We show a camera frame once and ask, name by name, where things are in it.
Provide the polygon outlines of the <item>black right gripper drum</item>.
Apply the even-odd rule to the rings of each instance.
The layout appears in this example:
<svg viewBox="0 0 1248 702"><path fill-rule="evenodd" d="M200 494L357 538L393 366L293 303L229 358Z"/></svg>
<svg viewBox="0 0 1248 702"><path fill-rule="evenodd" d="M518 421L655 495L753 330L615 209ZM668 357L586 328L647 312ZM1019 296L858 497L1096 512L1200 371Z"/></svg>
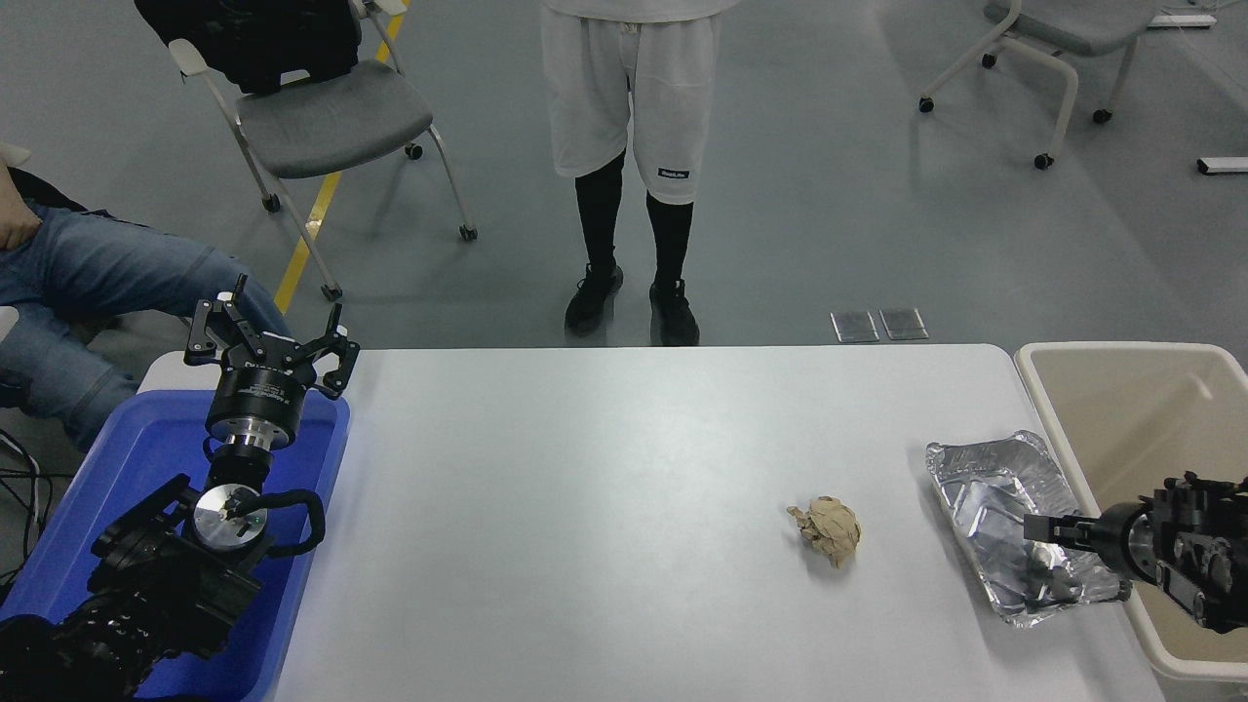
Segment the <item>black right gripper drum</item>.
<svg viewBox="0 0 1248 702"><path fill-rule="evenodd" d="M1139 516L1139 502L1119 502L1102 511L1092 526L1092 545L1102 563L1119 576L1139 576L1129 551L1132 525Z"/></svg>

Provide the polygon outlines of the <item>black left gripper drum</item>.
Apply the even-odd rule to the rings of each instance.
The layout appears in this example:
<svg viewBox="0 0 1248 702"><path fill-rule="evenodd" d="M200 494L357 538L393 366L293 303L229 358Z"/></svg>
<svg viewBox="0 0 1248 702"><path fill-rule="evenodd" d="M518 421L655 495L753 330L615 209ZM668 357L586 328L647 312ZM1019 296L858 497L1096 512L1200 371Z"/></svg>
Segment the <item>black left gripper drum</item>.
<svg viewBox="0 0 1248 702"><path fill-rule="evenodd" d="M314 383L312 361L300 357L302 344L283 336L260 337L261 353L245 341L223 351L222 373L210 405L211 435L241 433L247 421L270 426L272 435L295 435Z"/></svg>

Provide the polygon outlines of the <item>seated person's hand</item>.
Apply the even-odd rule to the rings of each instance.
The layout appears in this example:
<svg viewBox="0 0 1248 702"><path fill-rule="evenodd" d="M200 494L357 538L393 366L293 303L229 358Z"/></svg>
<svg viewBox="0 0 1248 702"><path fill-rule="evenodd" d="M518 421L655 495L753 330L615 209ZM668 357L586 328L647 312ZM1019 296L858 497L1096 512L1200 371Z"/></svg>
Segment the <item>seated person's hand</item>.
<svg viewBox="0 0 1248 702"><path fill-rule="evenodd" d="M42 227L42 219L19 192L14 184L12 174L7 166L1 166L1 250L12 252L14 249L27 244Z"/></svg>

